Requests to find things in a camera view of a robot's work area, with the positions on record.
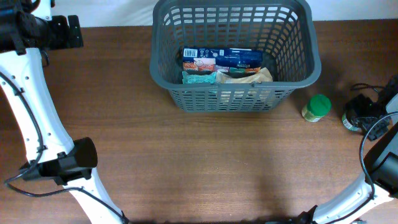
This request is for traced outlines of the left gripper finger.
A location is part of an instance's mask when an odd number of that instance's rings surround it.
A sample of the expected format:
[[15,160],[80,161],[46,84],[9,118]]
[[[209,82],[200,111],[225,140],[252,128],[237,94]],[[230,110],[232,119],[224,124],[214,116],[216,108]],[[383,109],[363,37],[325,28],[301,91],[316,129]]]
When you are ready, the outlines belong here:
[[69,26],[65,16],[53,16],[49,22],[50,50],[69,48]]
[[77,15],[68,16],[69,22],[69,45],[70,48],[83,47],[83,37],[81,34],[80,21]]

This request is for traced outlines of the silver tin can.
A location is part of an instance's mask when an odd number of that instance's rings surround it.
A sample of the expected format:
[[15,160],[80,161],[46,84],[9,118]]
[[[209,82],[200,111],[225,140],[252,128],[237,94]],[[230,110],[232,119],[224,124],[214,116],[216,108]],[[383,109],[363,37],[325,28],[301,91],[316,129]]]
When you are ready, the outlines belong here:
[[344,113],[344,114],[342,115],[341,120],[342,120],[342,123],[343,123],[343,125],[344,125],[344,127],[345,127],[346,129],[348,129],[348,130],[350,130],[350,131],[359,131],[359,130],[360,130],[358,127],[356,127],[356,126],[354,126],[353,124],[350,123],[350,121],[349,121],[348,118],[347,118],[346,113]]

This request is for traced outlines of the green lid jar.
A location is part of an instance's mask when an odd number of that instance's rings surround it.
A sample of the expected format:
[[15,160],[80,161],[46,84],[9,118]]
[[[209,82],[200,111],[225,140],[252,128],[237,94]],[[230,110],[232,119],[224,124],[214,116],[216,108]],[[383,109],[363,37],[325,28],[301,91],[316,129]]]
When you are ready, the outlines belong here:
[[325,95],[314,95],[302,108],[302,117],[308,122],[317,122],[331,110],[331,101]]

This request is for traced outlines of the tan paper pouch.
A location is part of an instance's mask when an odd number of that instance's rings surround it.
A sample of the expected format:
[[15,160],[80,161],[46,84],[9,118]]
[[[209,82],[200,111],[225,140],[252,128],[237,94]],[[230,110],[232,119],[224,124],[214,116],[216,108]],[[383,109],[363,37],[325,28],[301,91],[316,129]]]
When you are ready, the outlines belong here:
[[221,84],[245,84],[245,83],[262,83],[262,82],[272,82],[273,77],[267,68],[260,69],[257,73],[248,75],[241,78],[233,78],[222,72],[216,72],[216,83]]

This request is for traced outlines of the teal snack packet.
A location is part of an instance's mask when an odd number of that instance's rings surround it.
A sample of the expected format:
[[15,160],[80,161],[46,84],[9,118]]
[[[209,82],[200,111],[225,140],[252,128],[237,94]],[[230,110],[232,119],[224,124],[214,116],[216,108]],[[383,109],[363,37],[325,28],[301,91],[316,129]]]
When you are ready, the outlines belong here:
[[188,72],[182,72],[183,84],[199,84],[199,83],[214,84],[215,82],[216,82],[216,72],[212,72],[206,75],[197,75],[197,74],[189,74]]

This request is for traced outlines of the blue cardboard box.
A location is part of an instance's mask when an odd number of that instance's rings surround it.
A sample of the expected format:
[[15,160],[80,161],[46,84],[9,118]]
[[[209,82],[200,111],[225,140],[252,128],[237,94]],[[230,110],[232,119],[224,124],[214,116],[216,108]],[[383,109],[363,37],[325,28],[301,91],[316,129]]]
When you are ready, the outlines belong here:
[[185,71],[257,73],[262,61],[263,53],[251,49],[185,47],[182,50]]

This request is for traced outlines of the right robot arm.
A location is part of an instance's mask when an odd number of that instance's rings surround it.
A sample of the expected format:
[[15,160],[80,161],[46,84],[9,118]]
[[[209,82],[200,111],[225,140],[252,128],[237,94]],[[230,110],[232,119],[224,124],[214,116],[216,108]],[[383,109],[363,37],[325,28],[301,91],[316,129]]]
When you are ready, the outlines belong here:
[[345,104],[341,118],[346,129],[363,134],[361,174],[335,198],[302,212],[291,223],[361,223],[361,215],[397,198],[397,76],[384,86],[351,87],[368,88],[377,93],[377,101],[359,94]]

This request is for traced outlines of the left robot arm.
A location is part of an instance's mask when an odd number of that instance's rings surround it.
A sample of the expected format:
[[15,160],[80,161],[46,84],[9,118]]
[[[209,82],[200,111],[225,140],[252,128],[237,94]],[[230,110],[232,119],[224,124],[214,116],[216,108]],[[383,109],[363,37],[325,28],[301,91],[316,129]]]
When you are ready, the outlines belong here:
[[57,114],[44,77],[48,51],[83,46],[76,15],[55,16],[53,1],[1,1],[1,88],[24,139],[18,178],[52,180],[70,192],[92,223],[127,223],[97,171],[90,138],[72,139]]

